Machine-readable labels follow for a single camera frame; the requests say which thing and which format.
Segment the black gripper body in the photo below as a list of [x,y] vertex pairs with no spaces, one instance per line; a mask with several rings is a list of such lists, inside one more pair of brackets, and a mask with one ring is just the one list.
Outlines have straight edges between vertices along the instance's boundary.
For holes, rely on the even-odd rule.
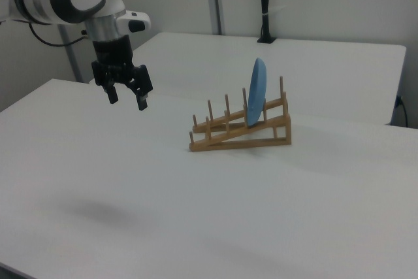
[[112,41],[93,41],[97,60],[92,63],[96,85],[108,80],[129,83],[133,79],[133,51],[128,35]]

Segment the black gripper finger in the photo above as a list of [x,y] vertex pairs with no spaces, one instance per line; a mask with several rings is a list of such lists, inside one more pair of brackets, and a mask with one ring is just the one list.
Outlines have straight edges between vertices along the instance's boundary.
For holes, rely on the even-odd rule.
[[128,75],[125,85],[135,94],[139,111],[143,111],[148,107],[146,99],[149,92],[153,90],[148,69],[145,65],[130,67]]
[[94,61],[92,64],[92,70],[94,75],[94,81],[97,86],[101,86],[105,93],[108,95],[110,104],[114,104],[118,101],[118,95],[114,87],[114,78],[112,76],[112,67]]

